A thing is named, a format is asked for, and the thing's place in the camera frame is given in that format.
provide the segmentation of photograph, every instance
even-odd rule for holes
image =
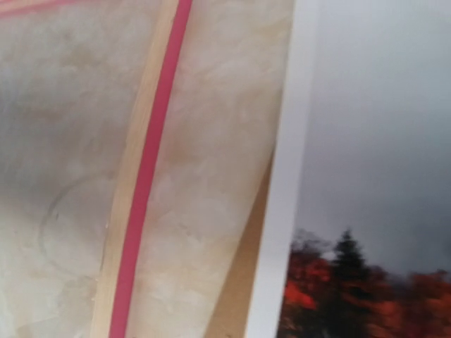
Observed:
[[[449,338],[451,4],[299,2],[248,332]]]

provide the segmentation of pink stripe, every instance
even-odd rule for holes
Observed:
[[[12,1],[17,1],[17,0],[2,0],[0,2],[0,4],[6,3],[6,2],[12,2]],[[73,2],[78,2],[78,1],[82,1],[82,0],[49,0],[48,2],[45,2],[45,3],[33,4],[33,5],[29,5],[29,6],[22,7],[22,8],[11,9],[9,11],[1,12],[0,18],[5,18],[5,17],[9,17],[9,16],[14,16],[14,15],[20,15],[20,14],[26,14],[26,13],[35,12],[38,10],[56,7],[58,5],[71,4]]]
[[[127,330],[130,300],[135,281],[136,262],[140,250],[147,202],[191,3],[192,0],[179,0],[161,68],[125,235],[109,338],[124,338]]]

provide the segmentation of marbled surface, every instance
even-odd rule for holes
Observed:
[[[85,338],[159,1],[0,20],[0,337]],[[128,337],[198,338],[276,132],[292,0],[194,0]]]

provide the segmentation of gray sky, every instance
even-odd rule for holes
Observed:
[[[451,270],[451,1],[326,0],[299,227]]]

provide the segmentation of white border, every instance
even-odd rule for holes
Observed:
[[[297,217],[320,0],[295,0],[278,141],[246,338],[276,336]]]

